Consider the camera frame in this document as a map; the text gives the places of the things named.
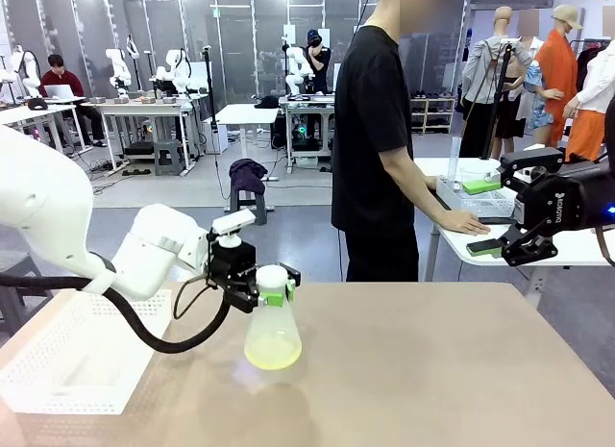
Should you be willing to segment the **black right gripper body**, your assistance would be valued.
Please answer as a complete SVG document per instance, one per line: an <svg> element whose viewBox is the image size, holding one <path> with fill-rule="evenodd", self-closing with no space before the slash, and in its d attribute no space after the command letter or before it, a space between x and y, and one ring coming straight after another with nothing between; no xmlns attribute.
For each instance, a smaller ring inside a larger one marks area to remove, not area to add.
<svg viewBox="0 0 615 447"><path fill-rule="evenodd" d="M565 165L517 192L514 218L541 236L614 226L614 173L606 165Z"/></svg>

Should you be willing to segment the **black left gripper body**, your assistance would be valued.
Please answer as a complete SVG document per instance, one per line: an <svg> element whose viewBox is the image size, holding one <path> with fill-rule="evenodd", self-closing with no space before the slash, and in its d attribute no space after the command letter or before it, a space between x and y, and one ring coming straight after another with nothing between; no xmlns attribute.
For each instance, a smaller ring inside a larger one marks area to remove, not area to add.
<svg viewBox="0 0 615 447"><path fill-rule="evenodd" d="M214 242L210 248L208 280L223 290L223 301L244 313L258 307L256 247L242 241L225 248Z"/></svg>

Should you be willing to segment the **person's right hand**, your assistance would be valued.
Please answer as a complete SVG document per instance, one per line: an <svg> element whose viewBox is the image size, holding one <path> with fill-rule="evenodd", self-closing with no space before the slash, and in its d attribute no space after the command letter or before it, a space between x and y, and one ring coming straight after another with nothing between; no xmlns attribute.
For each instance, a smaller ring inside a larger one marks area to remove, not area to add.
<svg viewBox="0 0 615 447"><path fill-rule="evenodd" d="M437 224L445 230L471 236L487 235L490 229L469 211L443 211Z"/></svg>

